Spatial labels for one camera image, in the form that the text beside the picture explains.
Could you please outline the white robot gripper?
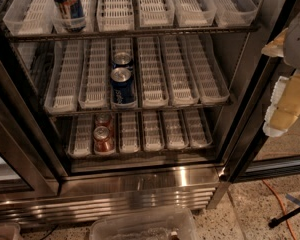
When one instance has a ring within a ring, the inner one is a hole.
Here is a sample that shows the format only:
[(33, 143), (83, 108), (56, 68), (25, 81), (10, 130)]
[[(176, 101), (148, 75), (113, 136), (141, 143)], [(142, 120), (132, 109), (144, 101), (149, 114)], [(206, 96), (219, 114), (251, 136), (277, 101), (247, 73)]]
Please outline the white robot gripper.
[[(286, 64), (300, 69), (300, 12), (261, 53), (269, 57), (284, 57)], [(280, 137), (300, 116), (300, 70), (290, 77), (280, 76), (274, 85), (270, 106), (265, 115), (263, 132), (268, 137)]]

